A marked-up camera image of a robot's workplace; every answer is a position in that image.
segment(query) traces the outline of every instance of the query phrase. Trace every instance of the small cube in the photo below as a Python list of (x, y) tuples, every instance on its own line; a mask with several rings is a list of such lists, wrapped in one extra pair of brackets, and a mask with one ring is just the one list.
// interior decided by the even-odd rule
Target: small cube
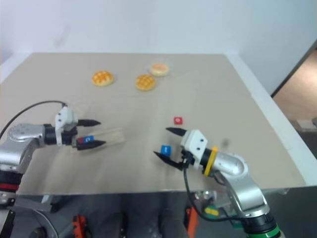
[(175, 125), (182, 125), (183, 124), (183, 118), (182, 117), (174, 117), (174, 124)]
[(160, 152), (161, 154), (170, 156), (172, 151), (172, 147), (170, 147), (169, 145), (162, 145), (162, 147), (160, 148)]

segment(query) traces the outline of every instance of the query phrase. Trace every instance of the white wall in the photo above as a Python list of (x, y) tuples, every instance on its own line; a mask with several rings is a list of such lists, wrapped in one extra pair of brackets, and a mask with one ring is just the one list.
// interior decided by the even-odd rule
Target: white wall
[(240, 53), (272, 92), (317, 39), (315, 0), (2, 0), (13, 52)]

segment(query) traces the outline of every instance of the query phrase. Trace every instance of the beige table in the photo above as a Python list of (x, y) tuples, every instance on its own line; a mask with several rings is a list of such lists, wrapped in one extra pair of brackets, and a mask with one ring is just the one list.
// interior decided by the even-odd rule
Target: beige table
[[(171, 75), (150, 92), (135, 78), (155, 59), (167, 59)], [(91, 83), (99, 70), (115, 83)], [(33, 54), (1, 84), (1, 124), (26, 106), (48, 99), (69, 103), (79, 118), (97, 119), (103, 128), (123, 128), (126, 141), (91, 153), (67, 147), (38, 150), (20, 187), (22, 194), (85, 194), (184, 190), (182, 173), (153, 153), (162, 144), (179, 157), (180, 137), (164, 130), (183, 117), (185, 129), (200, 129), (208, 146), (235, 152), (247, 161), (261, 188), (306, 183), (274, 129), (224, 55)], [(34, 108), (17, 120), (53, 123), (59, 105)], [(190, 187), (217, 185), (190, 169)]]

